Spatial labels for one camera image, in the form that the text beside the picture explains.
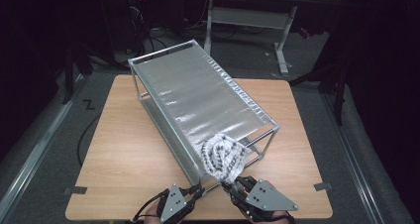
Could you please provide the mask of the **dark equipment with red light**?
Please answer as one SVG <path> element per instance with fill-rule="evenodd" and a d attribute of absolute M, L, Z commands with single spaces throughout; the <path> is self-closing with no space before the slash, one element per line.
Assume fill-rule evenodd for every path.
<path fill-rule="evenodd" d="M 143 40 L 148 34 L 148 4 L 147 0 L 127 0 L 130 12 L 130 21 L 134 29 L 134 42 L 139 52 Z"/>

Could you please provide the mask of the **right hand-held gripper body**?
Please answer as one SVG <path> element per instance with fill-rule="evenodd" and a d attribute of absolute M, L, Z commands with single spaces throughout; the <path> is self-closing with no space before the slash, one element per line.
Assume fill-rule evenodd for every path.
<path fill-rule="evenodd" d="M 263 179 L 256 179 L 252 190 L 245 188 L 238 182 L 238 196 L 231 197 L 232 203 L 242 212 L 247 212 L 256 221 L 267 221 L 274 211 L 296 211 L 298 206 L 279 192 L 272 184 Z"/>

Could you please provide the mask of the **white-framed wooden desk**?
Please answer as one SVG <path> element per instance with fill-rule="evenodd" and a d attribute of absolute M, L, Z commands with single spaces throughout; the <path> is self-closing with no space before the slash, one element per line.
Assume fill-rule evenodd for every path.
<path fill-rule="evenodd" d="M 213 0 L 208 1 L 206 37 L 204 51 L 211 54 L 212 26 L 214 24 L 253 27 L 260 29 L 280 30 L 281 35 L 273 43 L 279 72 L 288 75 L 287 62 L 284 58 L 283 47 L 297 11 L 297 4 L 292 4 L 287 13 L 269 12 L 255 9 L 239 9 L 227 6 L 214 6 Z"/>

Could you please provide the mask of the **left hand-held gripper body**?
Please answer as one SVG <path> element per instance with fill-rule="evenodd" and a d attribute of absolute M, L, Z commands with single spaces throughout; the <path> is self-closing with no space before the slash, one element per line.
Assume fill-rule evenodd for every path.
<path fill-rule="evenodd" d="M 162 224 L 177 224 L 195 207 L 196 200 L 191 194 L 184 194 L 183 189 L 174 183 L 159 201 L 157 215 Z"/>

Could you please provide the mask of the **white black patterned cloth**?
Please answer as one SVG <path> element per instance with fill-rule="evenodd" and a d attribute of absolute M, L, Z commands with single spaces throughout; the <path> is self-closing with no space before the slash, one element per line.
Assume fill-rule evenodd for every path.
<path fill-rule="evenodd" d="M 206 172 L 222 183 L 235 181 L 251 153 L 250 148 L 224 134 L 216 134 L 198 149 Z"/>

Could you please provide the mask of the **person's right hand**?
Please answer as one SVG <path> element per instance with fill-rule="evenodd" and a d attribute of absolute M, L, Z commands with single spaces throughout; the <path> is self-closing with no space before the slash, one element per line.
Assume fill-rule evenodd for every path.
<path fill-rule="evenodd" d="M 242 214 L 252 224 L 295 224 L 294 217 L 287 211 L 274 211 L 267 221 L 256 221 L 245 211 Z"/>

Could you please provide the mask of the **person's left hand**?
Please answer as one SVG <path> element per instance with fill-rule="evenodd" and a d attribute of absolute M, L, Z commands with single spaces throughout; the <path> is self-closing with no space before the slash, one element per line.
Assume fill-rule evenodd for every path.
<path fill-rule="evenodd" d="M 158 205 L 154 203 L 147 211 L 144 224 L 162 224 L 158 217 Z"/>

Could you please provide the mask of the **black stand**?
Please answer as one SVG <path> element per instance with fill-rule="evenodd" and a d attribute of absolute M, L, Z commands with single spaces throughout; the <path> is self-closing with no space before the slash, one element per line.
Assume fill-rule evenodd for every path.
<path fill-rule="evenodd" d="M 90 75 L 93 71 L 88 53 L 88 46 L 82 43 L 71 44 L 65 51 L 63 104 L 74 94 L 74 69 L 77 68 L 81 75 Z"/>
<path fill-rule="evenodd" d="M 314 68 L 312 71 L 290 80 L 289 85 L 296 86 L 305 81 L 319 81 L 318 91 L 320 93 L 335 92 L 333 114 L 336 122 L 342 126 L 346 69 L 346 65 L 342 62 L 332 63 L 321 68 Z"/>

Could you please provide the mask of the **grey two-tier shelf rack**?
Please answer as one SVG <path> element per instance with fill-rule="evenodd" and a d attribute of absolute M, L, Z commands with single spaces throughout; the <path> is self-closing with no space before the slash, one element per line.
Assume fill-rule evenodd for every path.
<path fill-rule="evenodd" d="M 199 44 L 191 40 L 130 58 L 137 95 L 192 184 L 211 179 L 200 147 L 217 134 L 261 160 L 279 125 Z"/>

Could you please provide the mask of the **metal floor rail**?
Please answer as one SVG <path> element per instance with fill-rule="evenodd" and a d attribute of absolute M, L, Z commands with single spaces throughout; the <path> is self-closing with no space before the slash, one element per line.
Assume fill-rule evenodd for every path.
<path fill-rule="evenodd" d="M 52 146 L 57 129 L 73 105 L 73 99 L 79 95 L 88 79 L 89 75 L 79 74 L 74 80 L 73 94 L 66 100 L 64 78 L 60 77 L 57 80 L 60 85 L 58 93 L 0 163 L 0 224 L 8 222 Z"/>
<path fill-rule="evenodd" d="M 328 94 L 321 94 L 321 100 L 328 111 L 328 115 L 333 123 L 336 133 L 339 137 L 339 145 L 342 149 L 344 160 L 347 164 L 348 170 L 352 176 L 358 196 L 367 213 L 370 224 L 384 224 L 384 219 L 376 200 L 371 191 L 370 185 L 362 171 L 362 168 L 357 161 L 356 155 L 352 149 L 350 140 L 345 132 L 345 129 L 337 122 L 334 114 L 334 105 L 332 98 Z"/>

